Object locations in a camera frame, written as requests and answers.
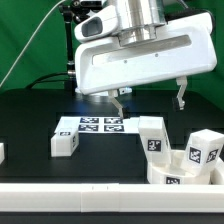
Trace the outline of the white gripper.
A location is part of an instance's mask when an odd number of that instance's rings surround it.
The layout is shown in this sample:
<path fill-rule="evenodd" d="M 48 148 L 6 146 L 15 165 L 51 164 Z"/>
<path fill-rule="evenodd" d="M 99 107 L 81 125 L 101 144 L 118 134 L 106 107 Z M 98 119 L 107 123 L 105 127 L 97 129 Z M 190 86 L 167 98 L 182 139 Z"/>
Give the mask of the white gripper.
<path fill-rule="evenodd" d="M 168 22 L 152 41 L 122 47 L 110 36 L 83 43 L 75 54 L 77 86 L 84 94 L 110 90 L 119 117 L 127 119 L 128 109 L 117 100 L 116 89 L 177 78 L 179 91 L 172 103 L 182 111 L 185 76 L 209 72 L 217 64 L 212 29 L 211 14 L 205 12 Z"/>

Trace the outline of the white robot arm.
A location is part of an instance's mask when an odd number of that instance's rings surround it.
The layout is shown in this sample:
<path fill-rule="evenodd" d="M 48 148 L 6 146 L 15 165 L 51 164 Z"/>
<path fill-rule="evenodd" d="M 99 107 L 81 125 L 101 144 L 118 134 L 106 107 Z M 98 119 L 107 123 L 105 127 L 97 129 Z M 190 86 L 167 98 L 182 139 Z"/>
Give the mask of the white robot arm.
<path fill-rule="evenodd" d="M 103 0 L 102 9 L 74 30 L 81 43 L 75 53 L 78 89 L 107 92 L 122 118 L 127 112 L 116 100 L 119 89 L 174 79 L 180 89 L 173 104 L 182 110 L 187 77 L 217 64 L 212 14 L 185 8 L 166 17 L 164 1 Z"/>

